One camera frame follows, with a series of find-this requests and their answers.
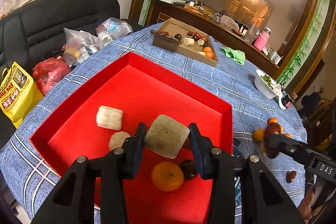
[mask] floor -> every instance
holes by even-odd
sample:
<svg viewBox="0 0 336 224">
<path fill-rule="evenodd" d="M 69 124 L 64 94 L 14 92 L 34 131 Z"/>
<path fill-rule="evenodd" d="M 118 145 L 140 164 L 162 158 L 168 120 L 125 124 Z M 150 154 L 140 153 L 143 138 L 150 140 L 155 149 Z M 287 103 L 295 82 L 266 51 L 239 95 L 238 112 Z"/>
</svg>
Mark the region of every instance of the floor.
<svg viewBox="0 0 336 224">
<path fill-rule="evenodd" d="M 17 205 L 15 208 L 19 213 L 17 218 L 19 218 L 19 220 L 22 222 L 22 224 L 30 224 L 31 221 L 30 221 L 26 211 L 22 208 L 22 206 Z"/>
</svg>

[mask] green rag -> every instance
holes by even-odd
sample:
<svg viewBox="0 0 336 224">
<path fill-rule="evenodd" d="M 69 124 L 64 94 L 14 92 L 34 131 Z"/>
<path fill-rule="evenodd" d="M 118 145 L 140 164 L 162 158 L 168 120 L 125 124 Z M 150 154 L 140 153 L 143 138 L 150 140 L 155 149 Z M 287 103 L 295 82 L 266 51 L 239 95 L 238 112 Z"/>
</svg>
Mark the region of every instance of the green rag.
<svg viewBox="0 0 336 224">
<path fill-rule="evenodd" d="M 229 58 L 232 58 L 234 61 L 236 61 L 239 65 L 245 64 L 245 53 L 238 50 L 233 50 L 229 47 L 221 48 L 221 51 L 225 53 L 225 55 Z"/>
</svg>

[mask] bowl of vegetables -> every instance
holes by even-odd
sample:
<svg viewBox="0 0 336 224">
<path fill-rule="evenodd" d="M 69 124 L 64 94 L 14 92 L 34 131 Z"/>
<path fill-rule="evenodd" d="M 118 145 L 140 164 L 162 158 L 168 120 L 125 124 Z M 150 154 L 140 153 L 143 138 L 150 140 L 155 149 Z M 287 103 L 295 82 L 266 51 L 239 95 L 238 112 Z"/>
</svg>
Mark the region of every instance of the bowl of vegetables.
<svg viewBox="0 0 336 224">
<path fill-rule="evenodd" d="M 269 75 L 257 69 L 257 76 L 254 79 L 254 85 L 268 99 L 274 98 L 277 94 L 273 91 L 272 86 L 277 84 Z"/>
</svg>

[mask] white bowl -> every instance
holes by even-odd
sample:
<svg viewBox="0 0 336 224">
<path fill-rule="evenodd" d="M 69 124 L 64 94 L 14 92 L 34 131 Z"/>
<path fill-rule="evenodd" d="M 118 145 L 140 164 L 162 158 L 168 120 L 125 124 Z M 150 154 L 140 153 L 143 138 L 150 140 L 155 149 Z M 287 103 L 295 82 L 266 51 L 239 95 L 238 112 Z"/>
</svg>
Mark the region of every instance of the white bowl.
<svg viewBox="0 0 336 224">
<path fill-rule="evenodd" d="M 261 78 L 262 76 L 266 75 L 263 71 L 257 69 L 257 76 L 254 79 L 254 85 L 263 95 L 265 95 L 268 99 L 274 98 L 276 93 L 266 84 L 266 82 Z M 271 78 L 272 84 L 276 85 L 277 82 L 275 82 Z"/>
</svg>

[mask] human hand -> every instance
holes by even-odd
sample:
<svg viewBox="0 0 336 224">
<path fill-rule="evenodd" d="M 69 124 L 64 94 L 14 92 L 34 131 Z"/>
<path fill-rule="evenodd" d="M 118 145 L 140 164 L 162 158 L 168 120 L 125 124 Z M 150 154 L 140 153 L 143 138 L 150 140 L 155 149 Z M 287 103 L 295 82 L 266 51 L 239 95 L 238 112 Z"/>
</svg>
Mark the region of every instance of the human hand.
<svg viewBox="0 0 336 224">
<path fill-rule="evenodd" d="M 310 187 L 306 196 L 301 200 L 300 205 L 297 207 L 303 220 L 307 224 L 313 216 L 317 216 L 323 208 L 323 205 L 317 207 L 314 211 L 310 207 L 314 201 L 314 186 Z"/>
</svg>

